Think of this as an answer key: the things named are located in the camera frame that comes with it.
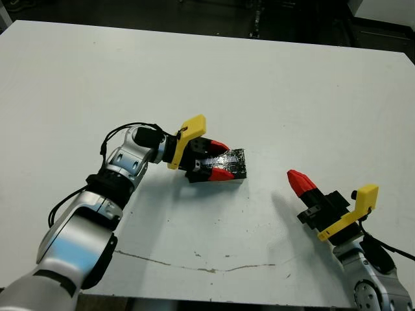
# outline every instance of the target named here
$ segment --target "white table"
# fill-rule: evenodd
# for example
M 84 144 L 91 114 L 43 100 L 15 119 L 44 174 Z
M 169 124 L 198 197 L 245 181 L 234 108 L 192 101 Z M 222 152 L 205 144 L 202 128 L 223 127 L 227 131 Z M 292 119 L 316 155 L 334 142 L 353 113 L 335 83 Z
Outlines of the white table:
M 0 36 L 0 286 L 34 267 L 49 209 L 97 171 L 108 131 L 203 113 L 206 137 L 245 148 L 248 179 L 151 165 L 88 292 L 352 306 L 286 171 L 347 198 L 378 183 L 367 230 L 415 252 L 414 81 L 401 53 L 17 21 Z M 413 262 L 392 256 L 415 299 Z

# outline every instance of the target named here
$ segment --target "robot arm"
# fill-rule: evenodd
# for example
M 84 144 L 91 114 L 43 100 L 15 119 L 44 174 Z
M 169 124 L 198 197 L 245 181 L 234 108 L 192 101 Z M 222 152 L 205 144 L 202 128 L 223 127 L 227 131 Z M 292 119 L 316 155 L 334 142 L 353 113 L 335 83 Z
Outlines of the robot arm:
M 376 240 L 361 225 L 375 209 L 378 186 L 367 185 L 353 191 L 356 206 L 349 213 L 349 203 L 339 192 L 324 195 L 306 175 L 295 170 L 288 171 L 288 178 L 307 206 L 298 215 L 299 220 L 311 229 L 317 228 L 321 241 L 329 240 L 335 246 L 333 254 L 343 266 L 358 310 L 412 310 L 408 291 L 398 280 L 394 261 L 383 247 L 411 255 Z
M 117 245 L 113 232 L 148 163 L 176 161 L 175 168 L 195 174 L 197 163 L 215 161 L 228 151 L 221 145 L 220 150 L 212 152 L 205 147 L 213 141 L 204 139 L 205 147 L 195 152 L 188 144 L 201 139 L 204 117 L 199 115 L 190 121 L 178 135 L 169 135 L 155 124 L 127 124 L 110 132 L 101 148 L 101 169 L 88 176 L 87 185 L 55 223 L 56 211 L 51 215 L 51 228 L 39 246 L 37 266 L 1 293 L 0 311 L 74 310 L 80 290 L 95 286 L 104 275 Z M 106 161 L 106 142 L 123 128 L 127 129 L 123 145 Z

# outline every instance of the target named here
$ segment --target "wire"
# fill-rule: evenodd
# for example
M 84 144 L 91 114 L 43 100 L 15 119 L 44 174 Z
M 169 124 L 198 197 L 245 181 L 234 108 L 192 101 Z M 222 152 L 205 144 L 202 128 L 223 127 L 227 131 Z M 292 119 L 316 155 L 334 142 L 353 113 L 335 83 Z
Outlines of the wire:
M 414 255 L 411 255 L 410 253 L 407 253 L 406 251 L 402 251 L 402 250 L 400 250 L 398 248 L 393 248 L 392 246 L 389 246 L 388 244 L 383 243 L 382 241 L 374 238 L 371 234 L 369 234 L 366 230 L 364 230 L 363 225 L 362 225 L 362 222 L 365 221 L 366 219 L 367 219 L 367 215 L 366 215 L 366 217 L 359 219 L 359 227 L 362 230 L 362 232 L 363 232 L 363 234 L 364 234 L 364 236 L 366 238 L 372 240 L 373 242 L 379 244 L 380 246 L 386 248 L 387 250 L 389 250 L 389 251 L 391 251 L 393 253 L 398 253 L 401 256 L 404 256 L 404 257 L 406 257 L 408 259 L 412 259 L 413 261 L 415 261 L 415 256 Z
M 56 212 L 59 210 L 59 207 L 61 207 L 67 200 L 69 200 L 73 196 L 76 196 L 78 193 L 81 193 L 82 191 L 84 191 L 86 189 L 86 187 L 87 186 L 83 186 L 82 188 L 76 190 L 75 192 L 72 192 L 70 195 L 68 195 L 66 198 L 64 198 L 61 202 L 59 202 L 58 204 L 56 204 L 53 207 L 53 209 L 49 213 L 49 217 L 47 219 L 47 223 L 49 224 L 49 228 L 52 227 L 53 224 L 54 224 L 54 216 L 55 216 Z
M 168 133 L 166 133 L 165 131 L 163 131 L 157 124 L 151 124 L 151 123 L 144 123 L 144 122 L 132 122 L 132 123 L 127 123 L 124 125 L 119 126 L 118 128 L 113 129 L 112 131 L 110 131 L 106 137 L 104 138 L 104 141 L 101 144 L 101 150 L 99 152 L 100 155 L 102 155 L 102 164 L 101 164 L 101 169 L 103 169 L 105 167 L 105 162 L 106 162 L 106 145 L 108 143 L 108 141 L 114 137 L 119 131 L 126 129 L 126 128 L 131 128 L 134 125 L 145 125 L 145 126 L 150 126 L 151 128 L 154 128 L 156 131 L 159 131 L 163 134 L 168 135 Z M 68 195 L 66 198 L 64 198 L 61 202 L 59 202 L 58 204 L 56 204 L 51 212 L 49 213 L 49 216 L 47 218 L 47 223 L 49 225 L 49 228 L 53 226 L 54 224 L 54 217 L 56 215 L 56 212 L 59 210 L 59 208 L 70 198 L 72 198 L 73 196 L 76 196 L 77 194 L 81 193 L 82 191 L 86 190 L 87 186 L 84 186 L 78 190 L 76 190 L 75 192 L 72 192 L 70 195 Z

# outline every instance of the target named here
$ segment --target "yellow mount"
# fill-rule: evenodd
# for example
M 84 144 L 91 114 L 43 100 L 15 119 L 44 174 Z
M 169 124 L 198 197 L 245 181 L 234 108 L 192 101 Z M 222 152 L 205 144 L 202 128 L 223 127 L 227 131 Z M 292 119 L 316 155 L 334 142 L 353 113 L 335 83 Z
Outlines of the yellow mount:
M 340 220 L 335 222 L 328 228 L 325 228 L 317 236 L 321 241 L 327 240 L 329 237 L 335 235 L 340 230 L 343 230 L 348 225 L 356 222 L 360 218 L 366 216 L 370 211 L 376 208 L 377 192 L 379 187 L 377 185 L 366 185 L 357 191 L 355 210 L 344 214 Z
M 167 164 L 168 168 L 176 170 L 179 167 L 183 157 L 184 148 L 189 141 L 206 133 L 206 118 L 204 115 L 197 115 L 190 120 L 185 121 L 179 130 L 180 138 L 177 138 L 176 151 L 173 160 Z

